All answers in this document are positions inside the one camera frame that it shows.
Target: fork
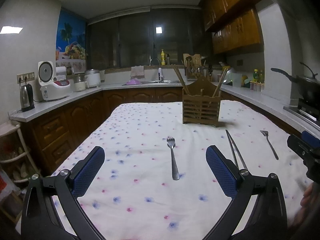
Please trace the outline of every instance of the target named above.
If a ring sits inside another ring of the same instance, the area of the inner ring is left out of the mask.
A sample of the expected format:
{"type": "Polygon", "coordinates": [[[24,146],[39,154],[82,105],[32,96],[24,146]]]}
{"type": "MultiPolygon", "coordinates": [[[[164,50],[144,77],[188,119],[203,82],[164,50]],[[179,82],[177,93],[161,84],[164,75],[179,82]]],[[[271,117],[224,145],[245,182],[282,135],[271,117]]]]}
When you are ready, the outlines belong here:
{"type": "Polygon", "coordinates": [[[173,148],[176,146],[175,140],[173,137],[168,137],[167,138],[167,144],[168,147],[171,150],[171,167],[172,167],[172,178],[174,180],[180,179],[177,164],[176,164],[176,159],[174,158],[174,153],[173,153],[173,148]]]}

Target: wok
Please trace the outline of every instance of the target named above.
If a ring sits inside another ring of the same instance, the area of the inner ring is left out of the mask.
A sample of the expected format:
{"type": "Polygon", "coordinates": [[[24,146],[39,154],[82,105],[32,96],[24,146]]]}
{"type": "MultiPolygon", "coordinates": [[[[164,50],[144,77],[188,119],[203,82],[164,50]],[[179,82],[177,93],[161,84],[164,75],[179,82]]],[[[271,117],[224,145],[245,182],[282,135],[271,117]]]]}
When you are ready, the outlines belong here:
{"type": "Polygon", "coordinates": [[[303,99],[309,104],[314,106],[320,106],[320,82],[316,79],[316,74],[303,62],[300,64],[306,66],[312,73],[312,77],[289,75],[286,71],[278,68],[271,68],[273,72],[278,72],[285,75],[291,82],[297,83],[298,91],[302,95],[303,99]]]}

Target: window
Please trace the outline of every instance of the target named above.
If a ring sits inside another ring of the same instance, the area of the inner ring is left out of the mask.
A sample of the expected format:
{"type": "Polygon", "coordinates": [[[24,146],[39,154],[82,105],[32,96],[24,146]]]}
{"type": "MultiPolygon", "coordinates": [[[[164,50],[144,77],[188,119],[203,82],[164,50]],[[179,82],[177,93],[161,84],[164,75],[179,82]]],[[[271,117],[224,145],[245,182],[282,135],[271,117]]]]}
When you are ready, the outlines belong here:
{"type": "Polygon", "coordinates": [[[162,49],[179,65],[184,53],[213,55],[211,33],[204,32],[197,9],[151,9],[91,24],[87,33],[88,68],[149,65],[161,59],[162,49]]]}

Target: white countertop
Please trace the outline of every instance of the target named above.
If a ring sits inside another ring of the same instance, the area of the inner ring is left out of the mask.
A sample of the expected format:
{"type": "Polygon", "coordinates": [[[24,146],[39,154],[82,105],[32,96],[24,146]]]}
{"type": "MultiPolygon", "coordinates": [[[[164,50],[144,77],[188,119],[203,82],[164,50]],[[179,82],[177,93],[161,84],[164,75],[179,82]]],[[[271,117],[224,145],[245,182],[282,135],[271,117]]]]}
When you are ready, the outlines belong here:
{"type": "MultiPolygon", "coordinates": [[[[42,114],[45,114],[49,111],[57,109],[63,105],[86,97],[88,95],[92,95],[96,92],[102,90],[115,90],[115,89],[129,89],[129,88],[150,88],[150,87],[181,87],[180,83],[155,83],[155,84],[141,84],[141,85],[129,85],[123,86],[123,84],[109,84],[109,85],[101,85],[100,87],[86,89],[85,91],[81,92],[73,92],[70,96],[56,100],[56,101],[49,101],[49,102],[41,102],[35,104],[35,109],[24,113],[15,113],[10,115],[11,120],[16,120],[19,122],[29,122],[32,119],[35,119],[42,114]]],[[[268,97],[263,95],[260,92],[252,91],[248,88],[238,88],[232,87],[228,85],[222,85],[221,90],[227,92],[231,95],[239,97],[255,106],[262,108],[263,110],[273,114],[274,116],[280,118],[284,122],[288,123],[290,126],[302,132],[307,130],[311,134],[315,135],[316,137],[320,137],[320,131],[314,128],[312,125],[308,124],[307,122],[303,121],[302,119],[298,118],[297,116],[285,111],[283,109],[284,104],[274,98],[268,97]]]]}
{"type": "Polygon", "coordinates": [[[239,88],[229,85],[222,85],[221,91],[227,92],[235,97],[241,98],[255,106],[262,108],[263,110],[286,122],[299,132],[303,132],[306,130],[315,135],[317,138],[320,138],[319,130],[303,121],[299,117],[295,116],[294,114],[291,114],[288,111],[284,110],[283,107],[286,105],[277,99],[263,95],[260,92],[250,90],[249,88],[239,88]]]}

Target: dish towel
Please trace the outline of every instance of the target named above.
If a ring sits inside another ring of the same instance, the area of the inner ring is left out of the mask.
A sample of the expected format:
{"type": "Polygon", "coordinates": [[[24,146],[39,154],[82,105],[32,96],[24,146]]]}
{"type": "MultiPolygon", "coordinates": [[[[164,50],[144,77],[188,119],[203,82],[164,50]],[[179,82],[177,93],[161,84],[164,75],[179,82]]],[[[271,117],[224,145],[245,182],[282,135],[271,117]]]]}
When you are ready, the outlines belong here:
{"type": "Polygon", "coordinates": [[[134,66],[131,67],[131,78],[144,78],[144,67],[143,66],[134,66]]]}

